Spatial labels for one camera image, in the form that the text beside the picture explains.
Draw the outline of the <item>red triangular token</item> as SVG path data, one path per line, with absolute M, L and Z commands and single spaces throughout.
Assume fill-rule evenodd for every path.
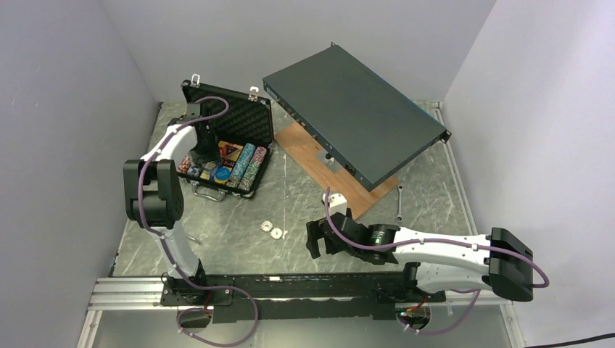
M 225 145 L 223 151 L 224 160 L 236 162 L 243 151 L 243 146 Z

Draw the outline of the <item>blue round button chip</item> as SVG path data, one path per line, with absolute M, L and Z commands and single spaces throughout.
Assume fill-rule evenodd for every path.
M 214 174 L 214 181 L 216 183 L 225 184 L 232 174 L 232 167 L 220 166 L 216 169 Z

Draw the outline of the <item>white poker chip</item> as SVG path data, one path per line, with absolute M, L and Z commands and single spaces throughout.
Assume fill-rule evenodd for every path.
M 263 224 L 261 225 L 261 229 L 266 232 L 266 233 L 270 233 L 274 227 L 271 221 L 264 221 Z
M 273 228 L 270 232 L 270 236 L 275 240 L 282 239 L 284 237 L 284 231 L 280 228 Z

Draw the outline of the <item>black poker chip case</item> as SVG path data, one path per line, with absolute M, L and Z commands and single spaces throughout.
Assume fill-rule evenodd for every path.
M 232 167 L 236 162 L 224 160 L 224 146 L 244 146 L 248 143 L 265 147 L 268 151 L 260 166 L 256 179 L 249 191 L 242 191 L 237 187 L 229 187 L 225 184 L 216 183 L 214 178 L 211 181 L 200 178 L 191 178 L 188 175 L 179 176 L 190 181 L 193 186 L 204 186 L 209 189 L 222 191 L 224 194 L 235 194 L 242 198 L 250 199 L 256 192 L 262 177 L 266 171 L 271 158 L 273 144 L 273 120 L 271 111 L 271 101 L 258 95 L 258 89 L 253 87 L 246 94 L 241 91 L 233 91 L 227 88 L 212 86 L 200 82 L 198 75 L 193 75 L 191 79 L 181 83 L 183 96 L 188 104 L 186 114 L 177 118 L 176 123 L 184 120 L 187 115 L 195 115 L 197 108 L 189 108 L 190 103 L 206 96 L 217 96 L 224 98 L 229 103 L 229 110 L 223 116 L 210 120 L 204 125 L 198 125 L 197 131 L 210 129 L 219 138 L 218 147 L 220 159 L 216 162 L 218 167 Z

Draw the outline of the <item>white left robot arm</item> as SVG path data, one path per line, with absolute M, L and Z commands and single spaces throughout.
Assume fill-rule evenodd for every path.
M 155 240 L 167 264 L 170 290 L 197 305 L 213 287 L 208 286 L 205 270 L 181 223 L 184 200 L 177 168 L 201 139 L 197 126 L 223 116 L 229 103 L 206 96 L 190 103 L 189 108 L 197 108 L 196 114 L 169 125 L 152 150 L 124 163 L 123 180 L 126 215 Z

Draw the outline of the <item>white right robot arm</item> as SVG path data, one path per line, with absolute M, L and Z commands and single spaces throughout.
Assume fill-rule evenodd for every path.
M 449 236 L 397 225 L 365 226 L 340 212 L 306 224 L 306 247 L 320 257 L 345 252 L 372 265 L 403 265 L 400 293 L 409 301 L 441 291 L 487 290 L 513 302 L 534 298 L 532 250 L 505 228 Z

